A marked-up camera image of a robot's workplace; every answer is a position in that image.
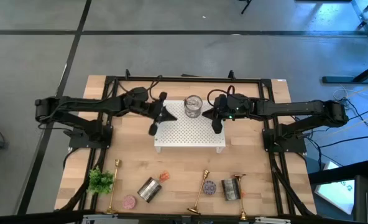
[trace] gold candle holder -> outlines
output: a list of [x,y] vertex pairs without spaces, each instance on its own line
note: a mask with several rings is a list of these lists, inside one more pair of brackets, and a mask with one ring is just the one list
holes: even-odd
[[203,188],[203,184],[205,183],[205,180],[206,178],[208,177],[209,175],[209,171],[208,170],[204,170],[203,171],[203,180],[202,180],[202,184],[201,184],[201,188],[199,189],[199,193],[198,193],[198,198],[196,198],[196,202],[195,202],[195,205],[194,207],[192,208],[188,208],[187,210],[190,211],[190,212],[193,212],[193,213],[196,213],[198,215],[201,215],[200,212],[198,212],[198,201],[199,201],[199,196],[201,195],[201,191],[202,191],[202,188]]
[[246,212],[244,209],[244,200],[243,200],[243,196],[242,196],[242,188],[241,188],[241,179],[243,176],[245,176],[246,174],[235,174],[234,177],[238,180],[239,182],[239,193],[241,196],[241,220],[246,220]]
[[107,209],[107,214],[113,214],[116,213],[117,211],[112,209],[112,199],[114,198],[114,189],[115,189],[115,181],[116,181],[116,175],[117,175],[117,168],[119,167],[119,163],[121,161],[119,159],[115,159],[115,176],[114,176],[114,182],[112,184],[112,192],[111,192],[111,199],[109,201],[109,207]]

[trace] perforated white board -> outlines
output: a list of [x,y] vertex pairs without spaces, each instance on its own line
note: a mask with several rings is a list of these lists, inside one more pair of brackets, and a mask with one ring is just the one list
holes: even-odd
[[[184,101],[165,100],[166,109],[177,118],[177,121],[166,121],[158,125],[155,135],[155,147],[225,147],[226,138],[223,129],[215,134],[211,127],[211,119],[199,115],[189,118],[184,112]],[[212,108],[203,101],[202,112]]]

